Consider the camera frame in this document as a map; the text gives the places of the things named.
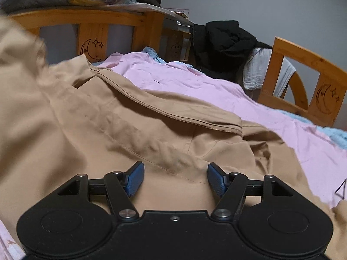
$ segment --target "blue clamp pad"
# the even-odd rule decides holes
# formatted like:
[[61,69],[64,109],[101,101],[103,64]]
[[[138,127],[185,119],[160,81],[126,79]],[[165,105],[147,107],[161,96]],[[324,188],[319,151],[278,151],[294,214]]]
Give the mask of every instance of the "blue clamp pad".
[[211,185],[212,189],[220,198],[225,194],[225,192],[228,189],[228,187],[224,183],[224,176],[227,176],[227,174],[215,163],[210,163],[207,166],[207,180],[209,181],[209,184]]
[[141,161],[136,162],[126,173],[127,183],[124,190],[128,197],[132,197],[137,192],[145,176],[145,166]]

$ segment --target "light blue blanket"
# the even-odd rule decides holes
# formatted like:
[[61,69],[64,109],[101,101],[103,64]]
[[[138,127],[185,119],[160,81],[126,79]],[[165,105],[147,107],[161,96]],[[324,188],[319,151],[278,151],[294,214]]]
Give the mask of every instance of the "light blue blanket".
[[[159,58],[157,52],[151,48],[151,47],[146,47],[142,50],[141,53],[147,53],[149,54],[149,56],[154,59],[155,61],[159,62],[159,63],[167,63],[165,60],[163,60],[162,58]],[[179,61],[175,61],[175,63],[178,63],[178,64],[184,64],[185,66],[187,67],[190,67],[190,68],[194,68],[191,64],[185,64],[183,62],[179,62]]]
[[[296,115],[296,114],[292,114],[289,113],[287,111],[284,110],[278,110],[283,114],[286,114],[288,116],[290,116],[291,118],[297,119],[301,122],[307,123],[307,124],[311,124],[314,125],[310,120]],[[341,129],[336,129],[336,128],[330,128],[330,127],[320,127],[317,126],[317,130],[323,132],[324,134],[328,135],[329,138],[335,142],[339,147],[343,148],[343,149],[347,149],[347,132],[341,130]]]

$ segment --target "circular pad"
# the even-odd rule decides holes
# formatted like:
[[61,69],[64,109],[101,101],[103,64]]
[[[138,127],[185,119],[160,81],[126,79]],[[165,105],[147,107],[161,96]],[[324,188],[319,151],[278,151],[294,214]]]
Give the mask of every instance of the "circular pad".
[[241,233],[251,245],[270,256],[321,253],[332,236],[329,217],[309,201],[282,201],[262,202],[241,214]]
[[83,255],[102,243],[112,229],[109,214],[89,203],[80,208],[34,206],[17,223],[17,234],[27,252],[47,257]]

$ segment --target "gray wall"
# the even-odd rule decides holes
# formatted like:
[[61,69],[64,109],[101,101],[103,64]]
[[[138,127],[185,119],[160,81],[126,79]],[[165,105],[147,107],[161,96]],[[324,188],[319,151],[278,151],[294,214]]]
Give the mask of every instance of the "gray wall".
[[[162,7],[187,8],[190,20],[199,24],[238,20],[259,41],[272,45],[275,36],[282,37],[347,71],[347,0],[162,0]],[[318,72],[293,64],[310,100]],[[293,101],[292,94],[286,99]],[[347,122],[347,97],[344,103],[341,113],[345,110]],[[338,127],[343,127],[339,117]]]

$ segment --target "crescent moon carving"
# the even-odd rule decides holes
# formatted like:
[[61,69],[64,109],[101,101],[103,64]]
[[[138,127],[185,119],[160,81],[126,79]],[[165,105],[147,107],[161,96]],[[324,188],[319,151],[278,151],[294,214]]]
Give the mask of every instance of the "crescent moon carving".
[[89,54],[88,47],[89,47],[90,41],[91,41],[91,39],[88,39],[86,42],[84,42],[84,43],[82,44],[82,47],[81,47],[81,50],[80,50],[79,54],[80,54],[80,55],[86,54],[86,55],[87,55],[90,59],[92,59],[93,61],[99,62],[99,61],[101,61],[101,58],[94,58],[94,57],[92,57],[92,56]]
[[318,89],[316,94],[317,108],[321,113],[324,113],[324,114],[332,114],[331,110],[327,107],[325,103],[325,96],[330,86],[331,85],[329,84],[324,84]]

